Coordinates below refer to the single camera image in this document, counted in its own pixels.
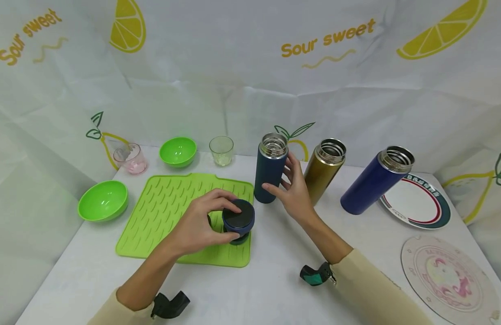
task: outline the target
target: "plate rim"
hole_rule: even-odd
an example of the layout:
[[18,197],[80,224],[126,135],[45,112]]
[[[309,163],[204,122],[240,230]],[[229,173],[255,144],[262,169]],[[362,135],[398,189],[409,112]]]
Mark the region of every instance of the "plate rim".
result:
[[[403,221],[404,223],[407,223],[408,225],[420,228],[420,229],[425,229],[425,230],[435,230],[435,229],[440,229],[448,225],[450,218],[451,218],[451,209],[449,206],[449,203],[446,201],[444,195],[436,189],[434,186],[432,186],[428,181],[426,181],[424,178],[419,177],[414,174],[407,174],[405,175],[402,179],[407,179],[410,184],[413,185],[418,185],[422,190],[428,192],[429,195],[432,196],[433,199],[435,199],[436,202],[438,202],[439,207],[441,208],[441,215],[439,216],[438,220],[435,220],[432,223],[419,223],[414,220],[411,220],[407,218],[407,216],[402,215],[400,212],[396,211],[396,209],[393,208],[393,206],[390,205],[390,203],[386,199],[386,194],[383,194],[380,196],[379,202],[384,208],[387,209],[388,212],[390,212],[391,215],[394,215],[398,220]],[[436,194],[432,194],[431,191],[429,191],[429,188],[432,189]]]

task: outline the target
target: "drinking glass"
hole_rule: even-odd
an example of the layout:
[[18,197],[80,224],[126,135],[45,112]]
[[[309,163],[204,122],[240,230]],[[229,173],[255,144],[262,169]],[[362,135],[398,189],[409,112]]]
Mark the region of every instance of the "drinking glass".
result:
[[124,144],[114,151],[113,159],[133,175],[140,174],[147,169],[147,160],[138,144]]
[[215,137],[210,141],[209,148],[212,152],[215,164],[218,166],[223,167],[230,164],[234,157],[234,142],[229,137]]

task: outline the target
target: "stainless steel rim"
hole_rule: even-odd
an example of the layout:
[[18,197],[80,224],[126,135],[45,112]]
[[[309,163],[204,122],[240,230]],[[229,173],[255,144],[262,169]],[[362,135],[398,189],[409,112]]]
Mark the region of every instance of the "stainless steel rim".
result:
[[326,164],[337,164],[345,159],[346,146],[337,139],[324,139],[315,148],[315,154]]
[[288,140],[279,133],[265,134],[261,140],[259,150],[271,158],[282,157],[288,153]]
[[379,153],[380,164],[387,170],[406,174],[414,165],[414,155],[404,147],[390,146]]

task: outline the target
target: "green silicone mat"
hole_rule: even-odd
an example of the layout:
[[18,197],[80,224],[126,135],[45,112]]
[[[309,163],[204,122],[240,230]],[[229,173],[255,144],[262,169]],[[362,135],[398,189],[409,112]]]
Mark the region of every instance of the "green silicone mat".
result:
[[[185,176],[153,176],[148,179],[126,228],[117,243],[120,256],[148,257],[151,251],[167,236],[182,217],[192,199],[214,189],[233,192],[238,198],[253,203],[254,187],[244,181],[217,178],[212,174],[193,173]],[[221,211],[209,213],[212,228],[221,232]],[[179,263],[211,264],[244,267],[250,261],[249,239],[239,245],[211,246],[191,255],[181,257]]]

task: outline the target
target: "white plate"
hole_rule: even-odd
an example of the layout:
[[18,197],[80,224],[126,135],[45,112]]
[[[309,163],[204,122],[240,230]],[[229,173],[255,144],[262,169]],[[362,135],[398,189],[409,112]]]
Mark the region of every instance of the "white plate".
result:
[[392,215],[421,229],[448,224],[450,208],[445,197],[424,179],[408,174],[380,198]]

